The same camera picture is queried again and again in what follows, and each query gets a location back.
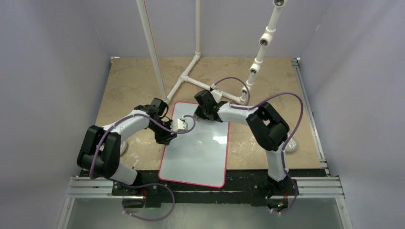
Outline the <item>pink framed whiteboard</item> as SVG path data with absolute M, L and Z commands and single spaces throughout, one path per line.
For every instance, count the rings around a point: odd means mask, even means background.
M 164 148 L 158 177 L 164 181 L 220 188 L 225 184 L 229 123 L 197 120 Z

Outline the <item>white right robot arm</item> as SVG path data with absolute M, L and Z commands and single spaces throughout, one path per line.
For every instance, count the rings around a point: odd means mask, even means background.
M 233 106 L 227 101 L 216 101 L 208 90 L 198 92 L 194 99 L 198 103 L 194 115 L 198 118 L 248 126 L 259 146 L 266 152 L 269 190 L 280 194 L 287 188 L 285 147 L 289 126 L 271 104 L 265 102 L 255 108 Z

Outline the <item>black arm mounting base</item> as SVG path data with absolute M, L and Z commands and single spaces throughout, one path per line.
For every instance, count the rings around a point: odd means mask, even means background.
M 294 197 L 289 178 L 280 183 L 271 181 L 265 169 L 228 169 L 223 187 L 205 187 L 159 179 L 157 170 L 141 170 L 142 183 L 151 187 L 139 189 L 113 184 L 113 196 L 140 196 L 147 207 L 160 207 L 162 203 L 189 204 L 249 204 L 253 207 L 286 207 L 283 197 Z

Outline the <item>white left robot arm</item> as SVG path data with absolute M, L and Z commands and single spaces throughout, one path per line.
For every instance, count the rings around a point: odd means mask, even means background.
M 130 195 L 142 190 L 142 175 L 120 162 L 120 148 L 136 132 L 149 129 L 160 145 L 169 145 L 176 138 L 171 131 L 172 120 L 164 121 L 168 105 L 154 98 L 150 104 L 136 106 L 127 116 L 109 125 L 90 126 L 80 148 L 77 165 L 89 171 L 91 178 L 103 177 L 124 184 Z

